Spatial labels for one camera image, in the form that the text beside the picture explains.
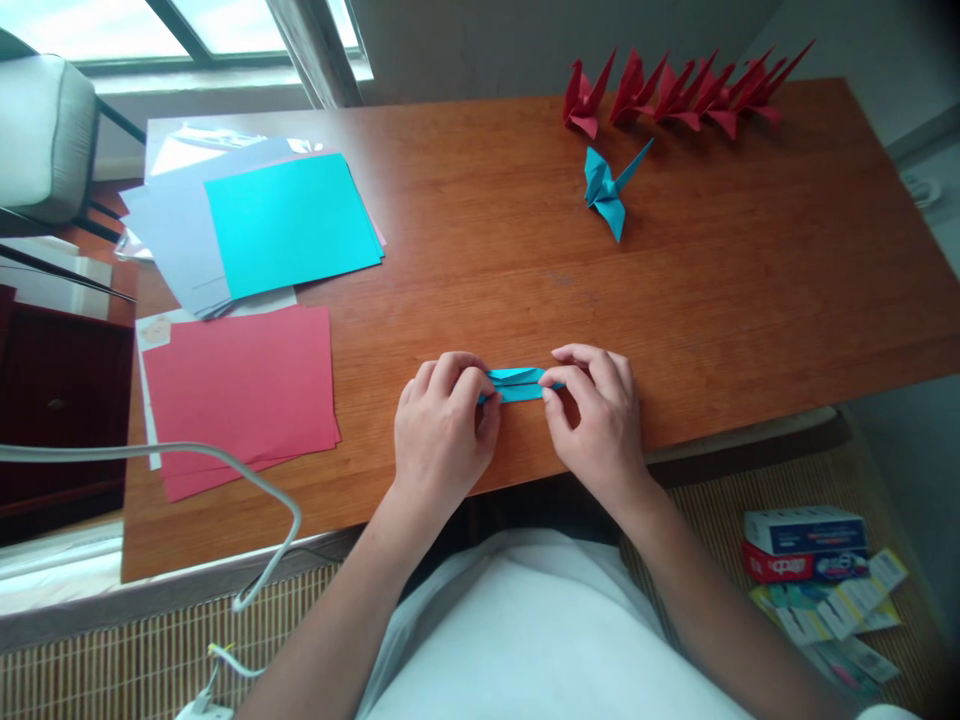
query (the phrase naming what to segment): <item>woven mat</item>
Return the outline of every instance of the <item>woven mat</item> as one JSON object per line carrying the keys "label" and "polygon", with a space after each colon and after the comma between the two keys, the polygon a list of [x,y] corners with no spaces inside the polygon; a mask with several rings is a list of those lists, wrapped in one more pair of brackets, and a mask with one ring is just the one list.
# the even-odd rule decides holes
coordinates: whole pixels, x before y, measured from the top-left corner
{"label": "woven mat", "polygon": [[[905,625],[862,639],[903,671],[902,677],[885,686],[883,699],[930,717],[935,713],[927,711],[946,660],[920,593],[916,564],[891,521],[892,514],[882,506],[873,473],[869,456],[854,441],[669,492],[720,564],[745,590],[751,582],[739,556],[744,510],[825,503],[863,515],[873,547],[893,548],[914,576],[894,592],[894,604]],[[629,545],[622,545],[621,551],[677,646],[639,557]],[[235,652],[243,662],[251,667],[266,665],[335,572],[336,566],[314,568],[274,583],[239,616],[230,611],[231,596],[0,654],[0,717],[169,720],[209,679],[208,642],[239,641]],[[237,707],[250,686],[233,673],[223,673],[215,697]]]}
{"label": "woven mat", "polygon": [[[912,577],[893,592],[904,625],[859,637],[902,671],[883,687],[882,700],[931,717],[945,689],[947,658],[920,589],[919,568],[912,562],[880,488],[869,454],[854,440],[828,452],[668,492],[720,566],[744,591],[755,585],[744,572],[740,555],[744,511],[835,505],[863,516],[871,549],[891,548],[907,564]],[[671,643],[682,652],[637,551],[622,541],[620,553],[634,581],[653,602]]]}

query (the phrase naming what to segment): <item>plug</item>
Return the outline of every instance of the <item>plug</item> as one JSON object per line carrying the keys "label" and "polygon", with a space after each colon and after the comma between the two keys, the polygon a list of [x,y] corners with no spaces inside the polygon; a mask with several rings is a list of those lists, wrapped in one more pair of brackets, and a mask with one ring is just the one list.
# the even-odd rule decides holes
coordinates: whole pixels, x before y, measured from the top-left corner
{"label": "plug", "polygon": [[176,720],[231,720],[231,718],[233,718],[233,710],[230,708],[208,702],[205,709],[200,709],[197,701],[194,700],[180,711]]}

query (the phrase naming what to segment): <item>wooden cabinet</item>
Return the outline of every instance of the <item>wooden cabinet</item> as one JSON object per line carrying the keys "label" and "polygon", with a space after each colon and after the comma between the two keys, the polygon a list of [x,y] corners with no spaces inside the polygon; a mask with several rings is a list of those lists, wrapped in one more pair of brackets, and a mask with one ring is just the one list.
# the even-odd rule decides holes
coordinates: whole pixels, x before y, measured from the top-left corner
{"label": "wooden cabinet", "polygon": [[[0,443],[126,445],[133,329],[16,302],[0,286]],[[0,542],[115,510],[126,461],[0,463]]]}

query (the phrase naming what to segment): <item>stack of paper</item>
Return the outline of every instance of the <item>stack of paper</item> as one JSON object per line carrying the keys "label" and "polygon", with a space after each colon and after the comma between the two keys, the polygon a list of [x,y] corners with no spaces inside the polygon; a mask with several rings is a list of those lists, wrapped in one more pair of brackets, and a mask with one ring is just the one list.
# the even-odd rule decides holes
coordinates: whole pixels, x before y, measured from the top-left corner
{"label": "stack of paper", "polygon": [[[160,442],[214,445],[258,471],[340,442],[327,308],[154,322],[140,333]],[[196,453],[164,454],[160,474],[171,502],[240,477]]]}
{"label": "stack of paper", "polygon": [[241,298],[381,262],[343,155],[300,150],[269,138],[121,193],[124,222],[185,310],[219,317]]}

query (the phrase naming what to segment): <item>wooden desk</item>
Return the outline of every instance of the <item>wooden desk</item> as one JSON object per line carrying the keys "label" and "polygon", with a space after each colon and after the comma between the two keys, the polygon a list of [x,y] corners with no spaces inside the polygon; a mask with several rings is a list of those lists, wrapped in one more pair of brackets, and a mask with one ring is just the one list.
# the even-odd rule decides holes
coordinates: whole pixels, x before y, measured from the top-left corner
{"label": "wooden desk", "polygon": [[[583,201],[588,139],[563,127],[561,97],[206,119],[342,150],[388,242],[382,266],[299,290],[330,307],[343,433],[265,473],[300,503],[301,533],[370,517],[392,480],[400,390],[445,350],[492,367],[547,366],[570,341],[624,353],[647,448],[960,369],[960,285],[846,84],[788,83],[775,99],[779,132],[752,122],[735,144],[602,120],[595,146],[615,174],[657,138],[623,193],[619,245]],[[179,122],[152,121],[151,138]],[[144,271],[138,312],[174,307]],[[125,581],[286,532],[288,512],[249,483],[171,505],[146,460],[129,468]],[[508,405],[476,492],[562,470],[540,403]]]}

